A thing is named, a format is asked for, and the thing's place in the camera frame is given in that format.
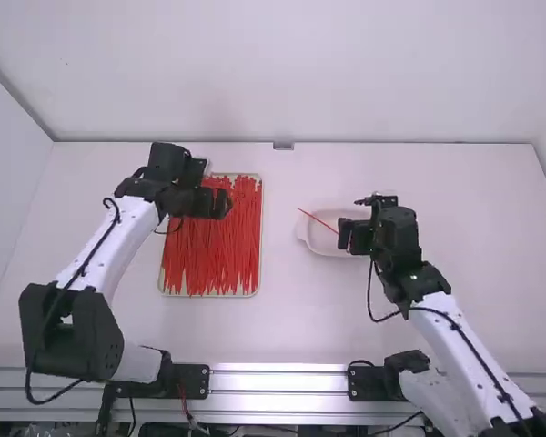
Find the white table surface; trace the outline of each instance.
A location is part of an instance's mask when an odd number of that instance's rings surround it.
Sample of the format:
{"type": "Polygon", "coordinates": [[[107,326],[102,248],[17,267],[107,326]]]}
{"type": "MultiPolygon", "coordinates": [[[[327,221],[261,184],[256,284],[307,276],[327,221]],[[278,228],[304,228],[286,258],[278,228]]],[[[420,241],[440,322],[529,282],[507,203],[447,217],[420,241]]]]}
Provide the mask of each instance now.
{"type": "MultiPolygon", "coordinates": [[[[451,284],[476,332],[509,371],[546,371],[546,181],[530,145],[189,144],[217,172],[264,184],[262,276],[248,299],[165,297],[164,238],[151,235],[119,284],[113,310],[130,340],[177,361],[381,362],[424,341],[403,320],[372,324],[367,259],[312,254],[293,230],[313,208],[394,189],[414,208],[425,259],[451,284]]],[[[147,162],[149,143],[55,147],[0,290],[0,366],[21,366],[17,300],[81,249],[103,196],[147,162]]],[[[377,314],[394,310],[373,281],[377,314]]]]}

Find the metal frame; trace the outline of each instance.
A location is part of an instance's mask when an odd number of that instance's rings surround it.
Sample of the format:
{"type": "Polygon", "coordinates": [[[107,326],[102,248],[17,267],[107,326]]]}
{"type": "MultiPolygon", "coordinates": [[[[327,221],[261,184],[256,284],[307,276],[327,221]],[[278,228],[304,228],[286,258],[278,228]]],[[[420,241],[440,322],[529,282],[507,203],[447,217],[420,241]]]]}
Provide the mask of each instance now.
{"type": "MultiPolygon", "coordinates": [[[[406,402],[352,402],[347,394],[346,365],[213,364],[211,393],[188,406],[202,422],[235,424],[392,425],[417,409],[406,402]]],[[[102,385],[84,383],[42,407],[28,403],[23,368],[0,368],[0,421],[94,422],[102,385]]],[[[546,411],[546,373],[510,376],[546,411]]],[[[34,375],[42,396],[68,380],[34,375]]],[[[185,423],[177,400],[135,399],[138,423],[185,423]]],[[[114,421],[131,421],[128,400],[118,400],[114,421]]],[[[409,425],[419,426],[416,419],[409,425]]]]}

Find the red wire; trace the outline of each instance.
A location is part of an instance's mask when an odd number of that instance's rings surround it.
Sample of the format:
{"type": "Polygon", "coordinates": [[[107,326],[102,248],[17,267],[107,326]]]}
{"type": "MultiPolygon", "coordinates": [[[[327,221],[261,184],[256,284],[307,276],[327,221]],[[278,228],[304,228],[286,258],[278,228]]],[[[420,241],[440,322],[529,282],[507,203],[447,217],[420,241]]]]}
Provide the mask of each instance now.
{"type": "Polygon", "coordinates": [[[186,394],[185,394],[184,389],[182,388],[182,386],[180,384],[178,384],[177,387],[178,387],[178,391],[180,393],[180,398],[182,400],[182,412],[184,413],[184,415],[188,419],[188,416],[190,415],[190,411],[188,410],[188,405],[187,405],[187,402],[186,402],[186,394]]]}
{"type": "Polygon", "coordinates": [[[301,212],[303,212],[306,216],[310,217],[311,219],[314,219],[316,220],[318,223],[321,223],[322,225],[324,225],[326,228],[328,228],[329,230],[331,230],[332,232],[336,233],[339,235],[339,232],[337,232],[334,228],[332,228],[328,223],[326,223],[325,221],[322,221],[320,220],[319,218],[317,218],[316,216],[314,216],[313,214],[310,214],[309,212],[307,211],[304,211],[303,209],[301,208],[298,208],[301,212]]]}

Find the white wall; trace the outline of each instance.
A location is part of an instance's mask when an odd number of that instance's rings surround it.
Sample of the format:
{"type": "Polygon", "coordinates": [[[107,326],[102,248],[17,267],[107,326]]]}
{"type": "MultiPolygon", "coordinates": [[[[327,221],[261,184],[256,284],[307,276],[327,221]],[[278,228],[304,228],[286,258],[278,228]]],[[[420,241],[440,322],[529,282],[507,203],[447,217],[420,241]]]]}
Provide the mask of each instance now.
{"type": "Polygon", "coordinates": [[[52,146],[0,85],[0,281],[52,146]]]}
{"type": "Polygon", "coordinates": [[[2,0],[0,69],[62,140],[521,140],[546,171],[546,0],[2,0]]]}

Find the table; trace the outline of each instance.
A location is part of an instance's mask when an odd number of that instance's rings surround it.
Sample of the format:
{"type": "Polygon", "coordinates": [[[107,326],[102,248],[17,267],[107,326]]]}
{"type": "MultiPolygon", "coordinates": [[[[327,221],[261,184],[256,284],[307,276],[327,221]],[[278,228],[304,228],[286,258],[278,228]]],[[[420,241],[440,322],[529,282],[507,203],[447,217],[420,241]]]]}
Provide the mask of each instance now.
{"type": "MultiPolygon", "coordinates": [[[[429,348],[403,320],[378,326],[369,321],[367,259],[325,259],[293,235],[297,207],[348,205],[384,188],[417,211],[424,258],[445,275],[473,329],[516,381],[534,381],[533,394],[546,402],[546,180],[531,145],[297,143],[294,151],[266,143],[187,146],[209,157],[214,171],[263,178],[258,294],[245,300],[161,296],[163,238],[151,236],[122,279],[113,310],[130,340],[168,349],[177,361],[213,363],[213,384],[226,383],[213,385],[209,399],[191,407],[205,414],[202,419],[376,424],[397,422],[412,411],[404,404],[398,411],[349,402],[340,385],[344,365],[429,348]],[[255,381],[265,385],[252,386],[255,381]],[[286,386],[296,381],[295,390],[286,386]],[[320,388],[304,390],[299,381],[320,388]]],[[[29,281],[51,280],[75,256],[103,216],[101,198],[146,162],[148,148],[55,147],[0,291],[0,417],[38,417],[18,383],[24,366],[20,291],[29,281]]],[[[375,312],[392,310],[378,281],[373,285],[375,312]]],[[[44,381],[50,380],[36,377],[34,385],[48,390],[52,382],[44,381]]],[[[92,420],[98,390],[77,389],[40,412],[49,420],[72,421],[81,414],[92,420]]],[[[136,407],[147,421],[181,419],[173,402],[138,401],[136,407]]],[[[126,414],[124,404],[118,408],[119,417],[126,414]]]]}

